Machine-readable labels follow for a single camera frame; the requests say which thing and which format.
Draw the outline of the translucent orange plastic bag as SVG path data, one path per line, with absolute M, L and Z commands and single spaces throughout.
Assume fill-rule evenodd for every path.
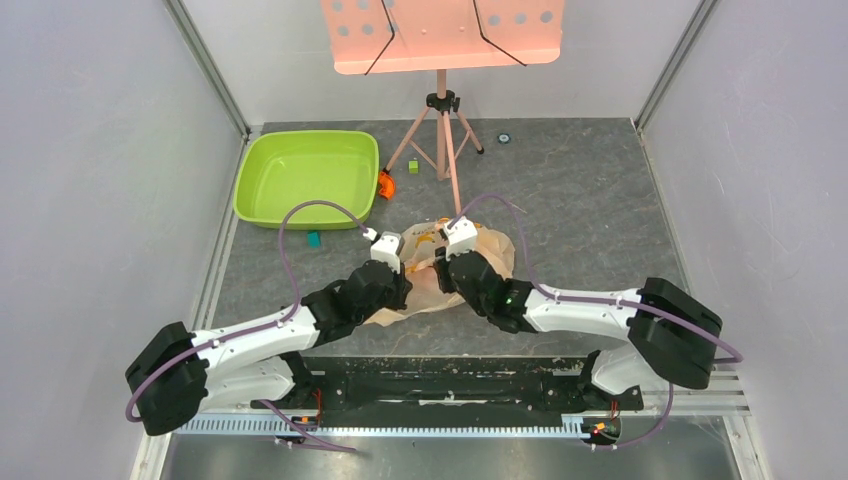
M 443 293 L 438 285 L 434 269 L 436 250 L 446 246 L 438 233 L 445 222 L 425 222 L 415 224 L 405 230 L 401 237 L 404 245 L 399 257 L 405 266 L 406 279 L 412 289 L 408 293 L 402 310 L 383 308 L 365 321 L 365 324 L 377 324 L 387 327 L 411 316 L 447 310 L 465 303 L 458 293 Z M 515 266 L 515 246 L 504 233 L 489 229 L 480 224 L 475 250 L 481 253 L 495 271 L 502 277 L 511 277 Z

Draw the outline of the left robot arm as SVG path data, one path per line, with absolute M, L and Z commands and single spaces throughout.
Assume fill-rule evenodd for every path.
M 158 436 L 228 404 L 281 399 L 302 407 L 314 381 L 289 358 L 351 335 L 381 309 L 405 308 L 411 288 L 403 265 L 368 260 L 349 278 L 258 319 L 218 330 L 167 324 L 125 372 L 125 417 Z

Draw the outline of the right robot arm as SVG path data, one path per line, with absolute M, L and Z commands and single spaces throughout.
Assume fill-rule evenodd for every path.
M 508 333 L 569 331 L 609 337 L 623 346 L 590 354 L 577 382 L 580 400 L 602 408 L 642 382 L 662 379 L 691 390 L 707 388 L 723 322 L 670 281 L 650 277 L 638 289 L 558 291 L 506 278 L 476 251 L 436 251 L 440 288 Z

